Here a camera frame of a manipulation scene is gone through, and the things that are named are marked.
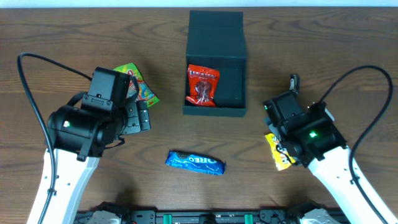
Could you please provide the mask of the green gummy candy bag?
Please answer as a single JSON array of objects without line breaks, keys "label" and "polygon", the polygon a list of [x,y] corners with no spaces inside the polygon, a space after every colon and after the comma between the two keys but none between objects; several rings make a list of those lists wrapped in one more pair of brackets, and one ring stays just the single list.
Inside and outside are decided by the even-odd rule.
[{"label": "green gummy candy bag", "polygon": [[151,107],[152,105],[159,102],[159,98],[156,94],[149,88],[147,83],[144,81],[143,76],[139,69],[136,67],[134,63],[128,63],[125,65],[121,65],[114,69],[117,72],[126,73],[132,77],[136,78],[136,82],[138,84],[139,90],[136,90],[133,82],[130,81],[129,89],[127,91],[127,98],[134,96],[137,93],[136,100],[143,100],[147,102],[147,106]]}]

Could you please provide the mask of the yellow Hacks candy bag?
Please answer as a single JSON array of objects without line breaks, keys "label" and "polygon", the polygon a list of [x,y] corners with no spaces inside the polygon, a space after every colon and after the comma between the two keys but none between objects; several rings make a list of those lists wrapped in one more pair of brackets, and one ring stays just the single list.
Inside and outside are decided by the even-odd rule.
[{"label": "yellow Hacks candy bag", "polygon": [[273,133],[266,134],[265,139],[270,146],[271,154],[278,171],[286,170],[296,163],[296,160],[289,155],[287,150],[281,147],[280,141]]}]

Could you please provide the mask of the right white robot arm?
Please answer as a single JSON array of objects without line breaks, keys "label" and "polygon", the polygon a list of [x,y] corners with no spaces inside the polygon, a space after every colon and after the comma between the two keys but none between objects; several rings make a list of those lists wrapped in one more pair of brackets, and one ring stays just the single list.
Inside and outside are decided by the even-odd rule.
[{"label": "right white robot arm", "polygon": [[304,112],[297,93],[264,102],[265,119],[282,160],[307,168],[333,196],[350,223],[397,223],[353,158],[325,103]]}]

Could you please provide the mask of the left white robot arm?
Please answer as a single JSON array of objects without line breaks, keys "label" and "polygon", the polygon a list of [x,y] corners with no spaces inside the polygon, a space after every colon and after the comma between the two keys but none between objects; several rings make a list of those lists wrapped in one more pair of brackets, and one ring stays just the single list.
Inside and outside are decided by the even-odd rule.
[{"label": "left white robot arm", "polygon": [[147,106],[129,95],[136,78],[98,67],[87,92],[74,95],[44,125],[44,167],[29,223],[73,223],[105,150],[150,129]]}]

